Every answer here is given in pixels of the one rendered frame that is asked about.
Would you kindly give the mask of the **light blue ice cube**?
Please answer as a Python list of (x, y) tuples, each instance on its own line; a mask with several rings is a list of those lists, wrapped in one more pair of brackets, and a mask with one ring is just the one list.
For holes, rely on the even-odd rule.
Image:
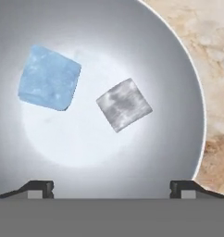
[(33, 45), (19, 82), (21, 101), (66, 110), (75, 93), (81, 65), (43, 46)]

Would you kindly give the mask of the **grey ice cube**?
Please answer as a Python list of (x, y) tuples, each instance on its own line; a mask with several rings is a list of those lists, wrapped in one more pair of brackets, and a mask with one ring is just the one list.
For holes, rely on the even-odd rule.
[(135, 82), (128, 78), (96, 99), (96, 104), (115, 132), (153, 112)]

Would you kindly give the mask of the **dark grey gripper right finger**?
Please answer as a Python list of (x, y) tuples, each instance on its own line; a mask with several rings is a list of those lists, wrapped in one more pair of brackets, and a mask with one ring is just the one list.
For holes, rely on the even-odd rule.
[(171, 181), (169, 185), (170, 199), (224, 199), (224, 195), (208, 191), (195, 181)]

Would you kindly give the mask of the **white ice bowl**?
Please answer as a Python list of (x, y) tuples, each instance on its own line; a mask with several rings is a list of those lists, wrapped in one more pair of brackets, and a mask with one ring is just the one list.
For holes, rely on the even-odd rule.
[[(63, 112), (19, 100), (36, 44), (81, 65)], [(128, 78), (153, 112), (115, 132), (96, 99)], [(51, 180), (58, 198), (166, 198), (196, 176), (205, 137), (193, 61), (142, 0), (0, 0), (0, 193)]]

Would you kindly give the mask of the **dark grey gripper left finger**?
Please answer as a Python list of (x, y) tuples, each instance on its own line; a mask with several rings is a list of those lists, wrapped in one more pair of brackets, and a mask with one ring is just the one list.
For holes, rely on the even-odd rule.
[(0, 194), (0, 199), (53, 199), (53, 181), (28, 181), (19, 189)]

